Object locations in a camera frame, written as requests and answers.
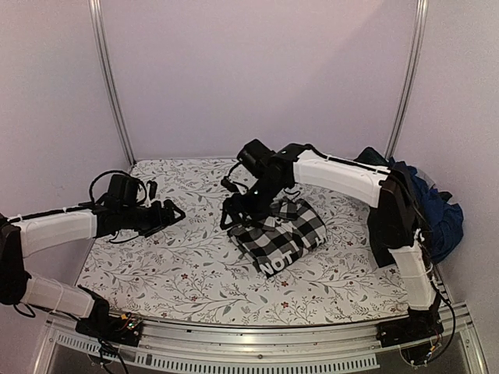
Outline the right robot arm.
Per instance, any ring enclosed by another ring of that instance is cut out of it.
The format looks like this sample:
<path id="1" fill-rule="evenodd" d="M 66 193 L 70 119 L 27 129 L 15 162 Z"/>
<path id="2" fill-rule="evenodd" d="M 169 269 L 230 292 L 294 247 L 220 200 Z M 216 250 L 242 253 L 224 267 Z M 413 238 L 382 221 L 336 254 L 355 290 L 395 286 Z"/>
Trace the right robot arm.
<path id="1" fill-rule="evenodd" d="M 278 298 L 271 322 L 354 322 L 403 315 L 403 333 L 432 329 L 441 303 L 428 253 L 429 227 L 409 169 L 354 161 L 292 143 L 255 139 L 236 164 L 253 184 L 226 175 L 221 228 Z"/>

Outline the left aluminium frame post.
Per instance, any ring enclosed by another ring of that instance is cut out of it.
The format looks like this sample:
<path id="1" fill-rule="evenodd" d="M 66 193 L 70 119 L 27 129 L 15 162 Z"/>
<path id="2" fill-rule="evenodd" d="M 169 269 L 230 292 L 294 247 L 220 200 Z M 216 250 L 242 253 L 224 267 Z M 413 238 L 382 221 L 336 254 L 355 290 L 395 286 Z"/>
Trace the left aluminium frame post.
<path id="1" fill-rule="evenodd" d="M 119 93 L 112 70 L 111 57 L 108 49 L 108 42 L 104 27 L 104 15 L 102 12 L 101 1 L 89 0 L 88 5 L 97 49 L 97 57 L 101 67 L 101 73 L 104 80 L 106 94 L 108 96 L 111 114 L 114 119 L 116 131 L 125 158 L 128 164 L 133 166 L 136 163 L 136 158 L 133 152 L 133 146 L 129 137 L 129 132 L 126 128 L 122 106 L 119 101 Z"/>

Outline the right aluminium frame post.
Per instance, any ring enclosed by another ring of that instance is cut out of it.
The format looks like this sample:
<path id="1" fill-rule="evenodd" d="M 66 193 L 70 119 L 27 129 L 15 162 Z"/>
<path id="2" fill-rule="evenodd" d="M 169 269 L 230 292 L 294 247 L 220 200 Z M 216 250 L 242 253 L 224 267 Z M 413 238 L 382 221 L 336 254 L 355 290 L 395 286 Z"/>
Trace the right aluminium frame post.
<path id="1" fill-rule="evenodd" d="M 402 126 L 404 124 L 405 116 L 409 107 L 412 88 L 416 79 L 416 73 L 423 46 L 428 7 L 428 0 L 419 0 L 416 3 L 416 14 L 409 49 L 409 57 L 402 84 L 402 92 L 395 113 L 394 124 L 392 126 L 387 148 L 384 153 L 384 156 L 386 158 L 391 158 L 395 155 L 398 141 L 402 133 Z"/>

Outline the blue garment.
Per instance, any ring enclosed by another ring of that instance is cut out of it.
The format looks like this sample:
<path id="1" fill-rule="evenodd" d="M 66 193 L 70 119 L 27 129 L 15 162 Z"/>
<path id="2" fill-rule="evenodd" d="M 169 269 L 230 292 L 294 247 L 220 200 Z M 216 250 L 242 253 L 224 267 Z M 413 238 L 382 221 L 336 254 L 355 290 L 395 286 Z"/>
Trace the blue garment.
<path id="1" fill-rule="evenodd" d="M 461 206 L 450 203 L 451 193 L 430 187 L 405 162 L 391 159 L 388 167 L 377 208 L 382 247 L 396 250 L 417 242 L 426 263 L 440 263 L 463 238 Z"/>

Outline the floral patterned table mat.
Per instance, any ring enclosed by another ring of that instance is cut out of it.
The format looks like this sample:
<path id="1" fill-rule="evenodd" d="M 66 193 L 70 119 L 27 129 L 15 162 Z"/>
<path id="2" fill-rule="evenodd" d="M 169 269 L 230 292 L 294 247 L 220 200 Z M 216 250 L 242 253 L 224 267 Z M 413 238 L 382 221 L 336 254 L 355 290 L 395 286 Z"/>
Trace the floral patterned table mat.
<path id="1" fill-rule="evenodd" d="M 233 160 L 141 161 L 131 173 L 145 182 L 156 181 L 157 197 L 172 200 L 186 218 L 148 238 L 122 231 L 98 239 L 80 285 L 108 300 L 115 311 L 151 318 L 248 326 L 332 324 L 264 318 L 278 293 L 262 288 L 259 272 L 220 228 L 221 205 L 228 196 L 223 177 L 253 184 Z"/>

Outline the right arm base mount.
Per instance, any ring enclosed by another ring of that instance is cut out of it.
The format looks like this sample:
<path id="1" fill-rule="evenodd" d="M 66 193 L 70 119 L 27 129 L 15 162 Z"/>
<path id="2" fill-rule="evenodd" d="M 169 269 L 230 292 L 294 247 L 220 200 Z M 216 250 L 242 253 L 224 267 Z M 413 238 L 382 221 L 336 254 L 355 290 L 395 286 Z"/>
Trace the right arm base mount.
<path id="1" fill-rule="evenodd" d="M 423 312 L 378 323 L 376 339 L 380 341 L 381 347 L 386 348 L 436 337 L 443 332 L 440 317 Z"/>

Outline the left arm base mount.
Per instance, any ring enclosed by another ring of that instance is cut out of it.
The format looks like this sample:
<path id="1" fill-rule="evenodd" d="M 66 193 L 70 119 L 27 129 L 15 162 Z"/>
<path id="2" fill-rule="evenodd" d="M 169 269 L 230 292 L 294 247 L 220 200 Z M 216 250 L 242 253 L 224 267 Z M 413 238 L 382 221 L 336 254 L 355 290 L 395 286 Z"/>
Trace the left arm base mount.
<path id="1" fill-rule="evenodd" d="M 130 312 L 120 316 L 104 312 L 80 318 L 76 323 L 76 332 L 109 343 L 137 347 L 143 332 L 143 319 Z"/>

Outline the black white checkered shirt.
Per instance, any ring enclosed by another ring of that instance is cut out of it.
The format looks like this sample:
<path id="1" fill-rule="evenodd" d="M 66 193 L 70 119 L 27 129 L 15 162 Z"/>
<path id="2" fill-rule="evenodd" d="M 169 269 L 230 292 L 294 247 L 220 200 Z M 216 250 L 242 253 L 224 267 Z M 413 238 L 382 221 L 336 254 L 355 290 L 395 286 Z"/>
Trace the black white checkered shirt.
<path id="1" fill-rule="evenodd" d="M 257 272 L 272 278 L 325 244 L 327 228 L 307 201 L 283 197 L 268 217 L 230 228 L 228 238 Z"/>

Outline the front aluminium rail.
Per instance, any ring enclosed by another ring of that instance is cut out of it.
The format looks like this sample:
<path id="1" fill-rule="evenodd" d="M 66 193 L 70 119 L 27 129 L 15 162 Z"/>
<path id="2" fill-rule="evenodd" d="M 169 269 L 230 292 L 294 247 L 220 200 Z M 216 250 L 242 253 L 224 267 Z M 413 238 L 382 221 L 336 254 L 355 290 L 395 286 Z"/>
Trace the front aluminium rail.
<path id="1" fill-rule="evenodd" d="M 377 322 L 247 327 L 147 319 L 135 347 L 100 352 L 75 322 L 52 316 L 36 373 L 488 373 L 465 304 L 442 309 L 444 334 L 432 362 L 417 365 L 425 340 L 385 347 Z"/>

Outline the aluminium frame post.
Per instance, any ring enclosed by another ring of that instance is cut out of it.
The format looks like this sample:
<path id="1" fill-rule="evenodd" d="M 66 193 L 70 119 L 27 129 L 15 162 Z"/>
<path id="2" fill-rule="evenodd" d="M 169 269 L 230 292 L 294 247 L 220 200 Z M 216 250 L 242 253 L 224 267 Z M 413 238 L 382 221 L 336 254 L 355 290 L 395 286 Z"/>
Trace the aluminium frame post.
<path id="1" fill-rule="evenodd" d="M 101 67 L 101 73 L 104 80 L 106 94 L 108 96 L 111 114 L 114 119 L 116 131 L 125 158 L 128 164 L 133 166 L 136 163 L 136 158 L 133 152 L 133 146 L 129 137 L 129 132 L 126 128 L 122 106 L 119 101 L 119 93 L 112 70 L 111 57 L 108 49 L 108 42 L 104 27 L 104 15 L 102 12 L 101 1 L 89 0 L 88 5 L 97 49 L 97 57 Z"/>
<path id="2" fill-rule="evenodd" d="M 402 133 L 402 126 L 404 124 L 405 116 L 409 107 L 412 88 L 416 79 L 416 73 L 423 46 L 428 7 L 428 0 L 419 0 L 416 3 L 416 14 L 409 49 L 409 57 L 402 84 L 402 92 L 395 113 L 394 124 L 392 126 L 387 148 L 384 153 L 384 156 L 386 158 L 391 158 L 395 155 L 398 141 Z"/>

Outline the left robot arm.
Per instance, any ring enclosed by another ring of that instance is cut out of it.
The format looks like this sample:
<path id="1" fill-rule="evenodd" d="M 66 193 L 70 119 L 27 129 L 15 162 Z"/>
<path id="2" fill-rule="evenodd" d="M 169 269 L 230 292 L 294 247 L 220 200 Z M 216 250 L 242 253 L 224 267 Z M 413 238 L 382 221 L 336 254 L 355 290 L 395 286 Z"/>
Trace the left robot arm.
<path id="1" fill-rule="evenodd" d="M 143 182 L 125 171 L 101 173 L 107 191 L 69 208 L 1 218 L 1 303 L 38 307 L 84 319 L 99 338 L 116 330 L 108 302 L 95 292 L 29 273 L 24 260 L 35 253 L 80 240 L 133 231 L 150 237 L 177 224 L 185 213 L 170 199 L 156 199 L 156 182 Z"/>

